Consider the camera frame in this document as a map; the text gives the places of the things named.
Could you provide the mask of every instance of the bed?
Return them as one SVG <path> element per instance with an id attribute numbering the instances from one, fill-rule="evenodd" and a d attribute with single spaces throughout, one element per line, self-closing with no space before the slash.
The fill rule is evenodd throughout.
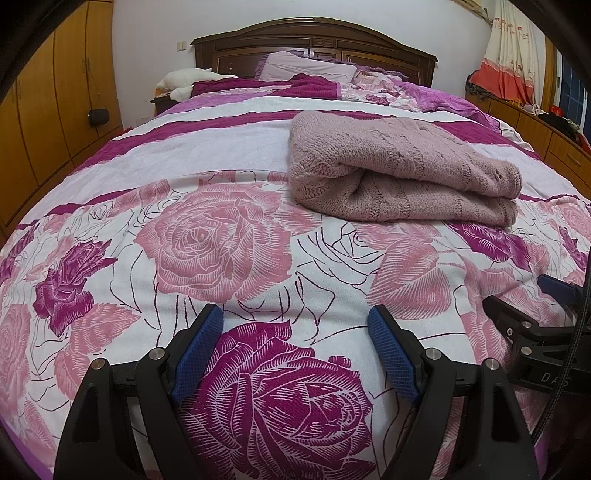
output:
<path id="1" fill-rule="evenodd" d="M 435 57 L 365 27 L 287 19 L 193 45 L 197 66 L 243 79 L 203 86 L 108 142 L 31 209 L 0 252 L 4 449 L 50 479 L 90 362 L 137 360 L 214 302 L 225 316 L 219 360 L 179 411 L 208 473 L 292 478 L 297 468 L 306 478 L 378 479 L 413 412 L 374 351 L 369 308 L 385 304 L 452 360 L 507 362 L 482 299 L 497 295 L 541 325 L 568 325 L 535 279 L 582 284 L 591 206 L 507 124 L 429 89 Z M 336 85 L 315 98 L 287 95 L 289 82 L 250 80 L 261 55 L 294 47 L 399 70 L 414 83 L 394 83 L 391 96 Z M 287 181 L 290 123 L 303 110 L 422 119 L 509 160 L 524 179 L 516 223 L 362 223 L 306 210 Z M 516 394 L 531 429 L 545 397 Z M 252 415 L 240 414 L 244 406 Z M 157 479 L 131 407 L 142 461 Z M 460 409 L 457 399 L 434 478 L 445 476 Z M 542 470 L 546 446 L 547 436 L 537 447 Z"/>

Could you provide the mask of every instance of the drawer handle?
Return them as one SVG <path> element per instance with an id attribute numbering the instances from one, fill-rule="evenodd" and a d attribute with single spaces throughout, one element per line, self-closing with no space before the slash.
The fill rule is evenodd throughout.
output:
<path id="1" fill-rule="evenodd" d="M 581 166 L 581 162 L 579 162 L 576 158 L 574 158 L 570 153 L 567 153 L 566 156 L 569 158 L 569 160 L 571 162 L 575 163 L 579 167 Z"/>

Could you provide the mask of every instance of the cable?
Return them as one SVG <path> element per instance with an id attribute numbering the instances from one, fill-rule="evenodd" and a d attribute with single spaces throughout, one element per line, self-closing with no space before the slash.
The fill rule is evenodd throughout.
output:
<path id="1" fill-rule="evenodd" d="M 570 339 L 569 349 L 566 352 L 566 356 L 564 357 L 564 362 L 562 364 L 562 369 L 560 370 L 560 374 L 558 375 L 558 380 L 556 382 L 556 386 L 554 387 L 554 391 L 550 396 L 550 400 L 546 404 L 538 423 L 535 425 L 534 431 L 531 432 L 531 441 L 535 445 L 542 434 L 544 433 L 545 428 L 548 426 L 550 420 L 552 419 L 552 415 L 554 414 L 554 410 L 556 409 L 556 405 L 562 392 L 566 386 L 566 380 L 570 371 L 570 367 L 573 363 L 574 356 L 577 353 L 577 349 L 579 348 L 579 340 L 581 340 L 581 335 L 587 325 L 587 321 L 589 320 L 589 304 L 591 303 L 591 252 L 589 252 L 587 258 L 587 271 L 585 272 L 585 283 L 583 285 L 583 298 L 582 298 L 582 306 L 579 312 L 577 312 L 577 324 L 574 327 L 573 336 Z"/>

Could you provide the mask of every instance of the wardrobe door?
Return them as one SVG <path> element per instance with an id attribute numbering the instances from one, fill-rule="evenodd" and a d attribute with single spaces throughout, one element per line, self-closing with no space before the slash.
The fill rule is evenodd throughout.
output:
<path id="1" fill-rule="evenodd" d="M 39 184 L 70 159 L 57 110 L 53 40 L 51 34 L 17 77 L 22 136 Z"/>
<path id="2" fill-rule="evenodd" d="M 18 121 L 14 85 L 0 104 L 0 219 L 7 225 L 37 188 Z"/>
<path id="3" fill-rule="evenodd" d="M 113 3 L 88 2 L 86 21 L 86 69 L 92 108 L 109 110 L 109 121 L 99 125 L 99 137 L 121 124 L 113 72 L 111 23 Z"/>
<path id="4" fill-rule="evenodd" d="M 73 157 L 99 138 L 88 122 L 90 96 L 86 81 L 86 14 L 84 3 L 56 29 L 53 66 L 57 105 L 66 144 Z"/>

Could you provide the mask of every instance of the metal screw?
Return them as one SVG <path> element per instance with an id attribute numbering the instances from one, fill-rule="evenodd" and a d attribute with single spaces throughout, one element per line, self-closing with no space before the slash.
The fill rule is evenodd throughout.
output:
<path id="1" fill-rule="evenodd" d="M 152 348 L 148 353 L 148 356 L 152 360 L 160 360 L 166 354 L 166 350 L 161 347 Z"/>
<path id="2" fill-rule="evenodd" d="M 427 350 L 425 350 L 425 355 L 431 360 L 439 360 L 441 358 L 441 351 L 436 348 L 427 348 Z"/>
<path id="3" fill-rule="evenodd" d="M 484 364 L 491 370 L 498 370 L 501 366 L 494 358 L 487 358 L 484 360 Z"/>
<path id="4" fill-rule="evenodd" d="M 100 370 L 105 366 L 105 359 L 104 358 L 95 358 L 92 363 L 90 364 L 93 370 Z"/>

